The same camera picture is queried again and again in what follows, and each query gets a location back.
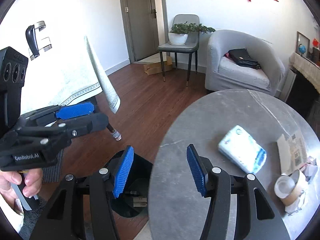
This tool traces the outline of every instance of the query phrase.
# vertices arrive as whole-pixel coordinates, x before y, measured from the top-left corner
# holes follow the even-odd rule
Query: fingernail
[[[15,178],[15,177],[13,177],[13,178],[12,178],[12,180],[13,180],[16,184],[21,183],[21,182],[20,182],[20,180],[19,180],[19,179],[17,179],[17,178]]]

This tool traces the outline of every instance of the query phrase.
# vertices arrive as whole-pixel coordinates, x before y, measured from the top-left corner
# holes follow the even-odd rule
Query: chair leg
[[[198,73],[198,51],[196,50],[196,74]]]
[[[191,72],[191,60],[192,60],[192,53],[189,54],[188,74],[187,74],[187,86],[189,85],[189,78],[190,78],[190,72]]]
[[[116,129],[114,129],[110,123],[108,123],[107,129],[110,131],[113,138],[116,139],[116,141],[121,140],[121,134]]]
[[[163,77],[163,81],[165,82],[165,76],[164,76],[164,62],[163,62],[162,51],[160,52],[160,60],[161,60],[162,77]]]
[[[178,59],[177,59],[177,53],[174,53],[174,58],[176,60],[176,70],[178,69]]]

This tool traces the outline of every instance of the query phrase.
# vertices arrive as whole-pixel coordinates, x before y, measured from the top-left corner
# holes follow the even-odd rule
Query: potted plant
[[[215,29],[206,27],[202,24],[196,25],[195,23],[174,24],[171,28],[171,31],[168,33],[169,42],[172,45],[184,45],[187,41],[188,33],[192,32],[211,33],[215,32]]]

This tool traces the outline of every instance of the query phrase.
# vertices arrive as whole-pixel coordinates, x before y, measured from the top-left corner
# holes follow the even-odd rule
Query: lace tablecloth
[[[291,65],[298,70],[320,93],[320,68],[312,61],[293,53],[290,57]]]

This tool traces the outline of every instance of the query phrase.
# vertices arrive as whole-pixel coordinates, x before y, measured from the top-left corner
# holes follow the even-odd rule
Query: black bag
[[[261,69],[259,62],[250,57],[247,49],[231,49],[229,50],[229,56],[241,67]]]

